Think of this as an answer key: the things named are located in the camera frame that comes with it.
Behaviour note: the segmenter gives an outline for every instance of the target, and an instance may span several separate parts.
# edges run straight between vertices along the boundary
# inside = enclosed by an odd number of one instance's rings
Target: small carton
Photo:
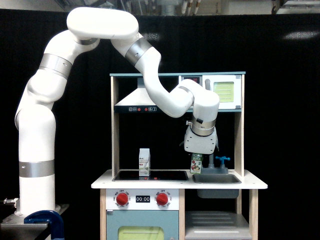
[[[190,173],[191,174],[200,174],[201,173],[201,167],[202,167],[202,160],[204,159],[202,154],[199,153],[192,153],[191,156],[191,168]]]
[[[139,177],[150,176],[150,149],[140,148],[139,153]]]

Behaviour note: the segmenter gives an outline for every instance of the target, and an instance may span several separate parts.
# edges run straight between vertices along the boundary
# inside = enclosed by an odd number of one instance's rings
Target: ceiling
[[[183,2],[190,8],[182,9]],[[2,9],[70,12],[77,7],[113,8],[148,16],[320,13],[320,0],[1,0]]]

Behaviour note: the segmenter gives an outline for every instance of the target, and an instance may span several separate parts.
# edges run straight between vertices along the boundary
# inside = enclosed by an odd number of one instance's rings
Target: robotic arm
[[[189,79],[167,92],[158,77],[161,55],[139,34],[133,15],[80,7],[69,13],[67,26],[68,30],[53,37],[45,48],[39,69],[28,81],[15,115],[22,215],[55,209],[56,121],[51,109],[64,93],[76,57],[96,48],[100,39],[110,39],[142,73],[151,100],[167,115],[178,118],[193,105],[193,118],[184,138],[186,151],[212,154],[216,145],[218,95]]]

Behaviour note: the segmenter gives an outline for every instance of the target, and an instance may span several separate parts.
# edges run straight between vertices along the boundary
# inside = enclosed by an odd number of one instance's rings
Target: oven knob
[[[128,202],[129,198],[128,195],[125,193],[120,193],[118,196],[116,196],[116,202],[119,205],[125,205]]]
[[[168,196],[165,193],[159,193],[155,200],[157,204],[163,206],[168,203]]]

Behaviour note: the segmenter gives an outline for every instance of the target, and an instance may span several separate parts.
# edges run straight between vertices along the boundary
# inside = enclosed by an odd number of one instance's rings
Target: white countertop
[[[235,175],[241,183],[195,183],[190,170],[187,173],[187,181],[112,181],[112,171],[107,170],[101,177],[91,184],[93,189],[267,189],[268,185],[244,170],[244,177],[241,177],[234,169],[229,169],[228,174]]]

